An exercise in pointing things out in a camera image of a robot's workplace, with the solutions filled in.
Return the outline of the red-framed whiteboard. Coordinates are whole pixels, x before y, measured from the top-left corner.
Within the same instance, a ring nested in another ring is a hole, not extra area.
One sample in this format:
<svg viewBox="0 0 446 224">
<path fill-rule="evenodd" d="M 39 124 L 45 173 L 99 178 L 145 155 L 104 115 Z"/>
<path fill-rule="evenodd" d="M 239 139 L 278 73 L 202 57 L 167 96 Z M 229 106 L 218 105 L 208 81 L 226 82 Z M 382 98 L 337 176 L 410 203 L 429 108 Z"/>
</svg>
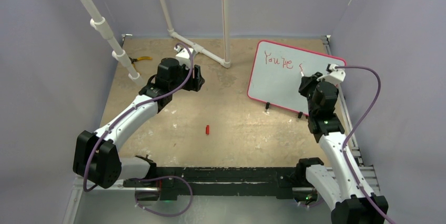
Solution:
<svg viewBox="0 0 446 224">
<path fill-rule="evenodd" d="M 307 99 L 298 88 L 305 76 L 326 74 L 328 64 L 345 66 L 344 59 L 261 40 L 256 49 L 247 95 L 249 98 L 294 112 L 308 114 Z"/>
</svg>

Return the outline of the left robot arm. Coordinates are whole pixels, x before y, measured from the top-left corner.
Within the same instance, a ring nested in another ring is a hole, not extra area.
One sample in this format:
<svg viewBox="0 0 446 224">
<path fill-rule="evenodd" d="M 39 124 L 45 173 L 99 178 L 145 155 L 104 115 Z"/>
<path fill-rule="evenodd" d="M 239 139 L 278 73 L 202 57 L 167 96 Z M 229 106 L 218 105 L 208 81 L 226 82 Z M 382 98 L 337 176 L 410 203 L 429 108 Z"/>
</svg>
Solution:
<svg viewBox="0 0 446 224">
<path fill-rule="evenodd" d="M 157 73 L 124 111 L 94 132 L 84 130 L 78 135 L 73 172 L 104 189 L 126 179 L 152 186 L 157 179 L 156 163 L 143 156 L 122 158 L 119 150 L 137 129 L 172 101 L 175 92 L 198 92 L 204 83 L 199 65 L 176 58 L 162 59 Z"/>
</svg>

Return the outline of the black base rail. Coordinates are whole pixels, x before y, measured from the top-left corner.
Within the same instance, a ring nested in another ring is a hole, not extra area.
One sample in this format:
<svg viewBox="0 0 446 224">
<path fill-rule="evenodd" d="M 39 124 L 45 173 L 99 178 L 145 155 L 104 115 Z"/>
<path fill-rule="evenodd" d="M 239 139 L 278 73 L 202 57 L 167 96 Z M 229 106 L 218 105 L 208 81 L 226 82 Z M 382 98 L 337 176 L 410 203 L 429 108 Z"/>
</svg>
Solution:
<svg viewBox="0 0 446 224">
<path fill-rule="evenodd" d="M 160 182 L 128 179 L 125 188 L 154 189 L 160 200 L 178 196 L 267 196 L 304 200 L 315 189 L 295 178 L 294 167 L 159 167 Z"/>
</svg>

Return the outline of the black whiteboard easel stand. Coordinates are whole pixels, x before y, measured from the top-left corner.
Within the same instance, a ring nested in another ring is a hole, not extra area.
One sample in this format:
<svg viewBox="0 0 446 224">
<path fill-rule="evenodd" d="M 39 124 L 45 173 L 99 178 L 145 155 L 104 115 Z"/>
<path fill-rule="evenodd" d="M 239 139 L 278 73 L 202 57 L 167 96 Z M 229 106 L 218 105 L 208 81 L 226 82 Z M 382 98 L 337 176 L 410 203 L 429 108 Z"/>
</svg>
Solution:
<svg viewBox="0 0 446 224">
<path fill-rule="evenodd" d="M 270 102 L 266 102 L 265 105 L 265 114 L 269 114 L 269 108 L 270 108 L 271 103 Z M 303 112 L 297 112 L 297 118 L 301 119 L 303 117 Z"/>
</svg>

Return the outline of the white PVC pipe frame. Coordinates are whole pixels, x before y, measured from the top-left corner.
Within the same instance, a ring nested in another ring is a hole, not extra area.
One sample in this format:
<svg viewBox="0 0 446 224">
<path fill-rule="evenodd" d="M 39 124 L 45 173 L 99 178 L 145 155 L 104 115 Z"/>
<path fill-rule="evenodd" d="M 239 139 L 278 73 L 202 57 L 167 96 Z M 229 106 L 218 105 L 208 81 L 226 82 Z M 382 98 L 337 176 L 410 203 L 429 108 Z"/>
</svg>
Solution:
<svg viewBox="0 0 446 224">
<path fill-rule="evenodd" d="M 187 38 L 179 35 L 172 24 L 169 10 L 167 7 L 166 0 L 159 0 L 161 3 L 161 8 L 163 10 L 163 14 L 165 17 L 165 21 L 168 27 L 169 36 L 177 39 L 196 52 L 204 54 L 205 56 L 211 58 L 212 60 L 219 63 L 224 68 L 230 68 L 231 59 L 230 59 L 230 22 L 229 22 L 229 2 L 228 0 L 221 0 L 222 3 L 222 25 L 223 25 L 223 33 L 224 33 L 224 56 L 223 58 L 217 56 L 216 54 L 210 52 L 205 49 L 201 45 L 188 40 Z M 108 42 L 110 47 L 112 48 L 112 56 L 128 71 L 128 77 L 131 79 L 136 85 L 142 87 L 145 85 L 144 79 L 141 77 L 140 73 L 132 66 L 128 54 L 123 50 L 122 46 L 119 45 L 119 42 L 114 36 L 114 32 L 112 31 L 110 25 L 107 23 L 105 17 L 99 12 L 98 8 L 94 4 L 93 0 L 80 0 L 85 10 L 91 16 L 90 26 L 100 33 L 102 38 Z"/>
</svg>

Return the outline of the yellow-handled pliers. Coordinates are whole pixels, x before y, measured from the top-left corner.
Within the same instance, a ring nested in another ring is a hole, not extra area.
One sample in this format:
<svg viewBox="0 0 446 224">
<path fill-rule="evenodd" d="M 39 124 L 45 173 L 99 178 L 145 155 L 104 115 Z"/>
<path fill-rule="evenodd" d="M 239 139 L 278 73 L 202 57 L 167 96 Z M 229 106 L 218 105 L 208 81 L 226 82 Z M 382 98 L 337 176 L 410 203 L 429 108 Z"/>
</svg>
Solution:
<svg viewBox="0 0 446 224">
<path fill-rule="evenodd" d="M 131 62 L 131 64 L 134 66 L 136 62 L 140 62 L 143 60 L 152 60 L 152 57 L 148 57 L 148 56 L 144 56 L 144 57 L 137 57 L 137 58 L 131 58 L 129 57 L 129 60 Z"/>
</svg>

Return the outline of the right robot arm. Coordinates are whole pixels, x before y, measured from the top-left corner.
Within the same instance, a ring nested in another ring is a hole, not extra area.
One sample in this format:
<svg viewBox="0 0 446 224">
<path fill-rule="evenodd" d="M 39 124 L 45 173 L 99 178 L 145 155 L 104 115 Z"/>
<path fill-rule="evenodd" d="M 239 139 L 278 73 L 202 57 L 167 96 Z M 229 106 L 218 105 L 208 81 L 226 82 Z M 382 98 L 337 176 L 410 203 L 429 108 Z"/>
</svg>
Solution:
<svg viewBox="0 0 446 224">
<path fill-rule="evenodd" d="M 301 159 L 295 172 L 296 181 L 311 184 L 330 208 L 332 223 L 384 223 L 389 205 L 368 184 L 345 143 L 346 134 L 335 105 L 336 85 L 320 80 L 322 74 L 303 76 L 298 92 L 308 104 L 308 127 L 331 163 L 333 176 L 313 159 Z"/>
</svg>

